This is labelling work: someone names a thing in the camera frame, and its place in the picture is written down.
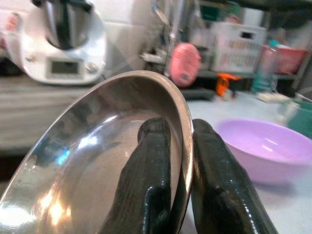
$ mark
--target shelf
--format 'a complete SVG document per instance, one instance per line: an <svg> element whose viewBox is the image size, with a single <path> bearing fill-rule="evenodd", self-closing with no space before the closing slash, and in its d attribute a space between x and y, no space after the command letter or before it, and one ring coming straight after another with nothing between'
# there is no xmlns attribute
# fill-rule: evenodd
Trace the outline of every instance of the shelf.
<svg viewBox="0 0 312 234"><path fill-rule="evenodd" d="M227 0L207 0L216 3L226 4ZM242 7L254 8L263 11L276 9L279 11L289 11L290 9L312 8L311 0L234 0Z"/></svg>
<svg viewBox="0 0 312 234"><path fill-rule="evenodd" d="M249 79L254 78L254 73L231 73L235 76L240 76L243 79ZM276 74L277 79L297 79L298 75L282 75L282 74ZM210 70L200 70L197 74L197 77L199 78L218 78L217 72L210 71Z"/></svg>

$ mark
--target orange object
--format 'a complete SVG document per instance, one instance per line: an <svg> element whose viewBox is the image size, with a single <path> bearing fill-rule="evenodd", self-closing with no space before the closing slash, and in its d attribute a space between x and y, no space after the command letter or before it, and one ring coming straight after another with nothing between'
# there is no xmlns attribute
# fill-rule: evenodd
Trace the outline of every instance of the orange object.
<svg viewBox="0 0 312 234"><path fill-rule="evenodd" d="M224 91L230 87L230 80L240 80L241 77L234 76L228 73L218 73L218 82L216 84L216 93L223 96Z"/></svg>

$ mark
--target appliance display screen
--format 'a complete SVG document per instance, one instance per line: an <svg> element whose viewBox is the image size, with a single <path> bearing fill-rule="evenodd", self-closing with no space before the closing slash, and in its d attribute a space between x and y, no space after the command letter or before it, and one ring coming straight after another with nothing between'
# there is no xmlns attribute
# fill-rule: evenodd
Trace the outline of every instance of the appliance display screen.
<svg viewBox="0 0 312 234"><path fill-rule="evenodd" d="M52 74L78 74L77 62L52 62Z"/></svg>

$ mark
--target countertop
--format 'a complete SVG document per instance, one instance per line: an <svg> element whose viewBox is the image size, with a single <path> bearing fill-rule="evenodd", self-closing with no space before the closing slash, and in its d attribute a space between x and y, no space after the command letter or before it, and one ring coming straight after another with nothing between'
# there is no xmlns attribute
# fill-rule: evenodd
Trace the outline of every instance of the countertop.
<svg viewBox="0 0 312 234"><path fill-rule="evenodd" d="M76 98L90 87L41 85L26 76L0 78L0 157L26 153L44 130ZM192 118L215 127L233 117L256 118L278 123L279 104L267 104L246 93L223 101L189 101ZM263 205L280 234L311 234L312 169L286 186L255 184ZM182 227L195 234L191 202Z"/></svg>

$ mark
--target pink object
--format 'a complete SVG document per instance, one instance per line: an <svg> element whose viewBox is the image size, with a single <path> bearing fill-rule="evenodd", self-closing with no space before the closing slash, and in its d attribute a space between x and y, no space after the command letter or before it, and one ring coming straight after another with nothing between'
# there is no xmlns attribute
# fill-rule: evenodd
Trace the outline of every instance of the pink object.
<svg viewBox="0 0 312 234"><path fill-rule="evenodd" d="M311 169L312 141L291 129L251 119L233 119L216 131L250 179L283 184Z"/></svg>
<svg viewBox="0 0 312 234"><path fill-rule="evenodd" d="M277 73L288 75L295 74L307 52L307 50L278 47L279 58Z"/></svg>
<svg viewBox="0 0 312 234"><path fill-rule="evenodd" d="M190 43L180 43L174 49L170 76L172 81L179 87L190 86L196 79L200 65L199 52Z"/></svg>

